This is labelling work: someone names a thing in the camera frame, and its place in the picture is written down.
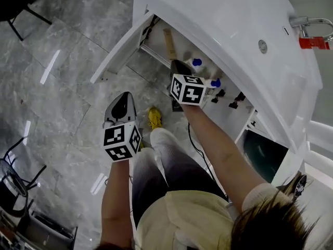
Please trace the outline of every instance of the gray tile floor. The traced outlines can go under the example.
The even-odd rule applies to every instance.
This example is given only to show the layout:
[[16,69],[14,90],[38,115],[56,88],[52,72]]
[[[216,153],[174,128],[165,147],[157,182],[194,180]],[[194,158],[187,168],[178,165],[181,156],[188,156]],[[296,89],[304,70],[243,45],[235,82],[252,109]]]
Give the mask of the gray tile floor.
[[[29,121],[27,145],[14,151],[15,168],[32,179],[47,165],[30,198],[36,210],[67,227],[79,226],[75,249],[91,249],[99,241],[104,186],[96,195],[90,189],[101,173],[109,174],[99,136],[104,112],[120,93],[132,92],[145,141],[147,111],[155,105],[164,127],[198,159],[186,119],[171,111],[169,70],[158,61],[140,51],[111,81],[89,82],[131,27],[132,7],[133,0],[36,0],[31,8],[53,24],[22,12],[14,25],[23,42],[0,23],[0,156],[23,136]],[[50,74],[42,84],[45,71]]]

